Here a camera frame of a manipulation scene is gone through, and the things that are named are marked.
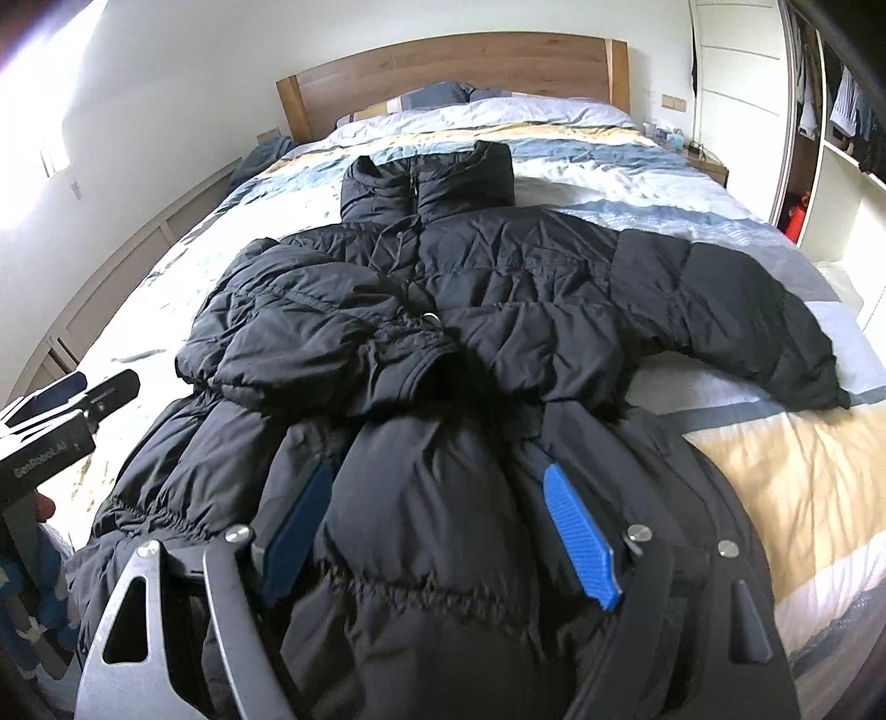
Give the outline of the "gloved blue left hand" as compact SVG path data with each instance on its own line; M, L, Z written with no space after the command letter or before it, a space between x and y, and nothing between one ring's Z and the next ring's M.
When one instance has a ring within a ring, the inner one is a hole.
M2 650L26 680L44 672L60 681L72 663L65 552L42 527L54 510L33 492L2 512Z

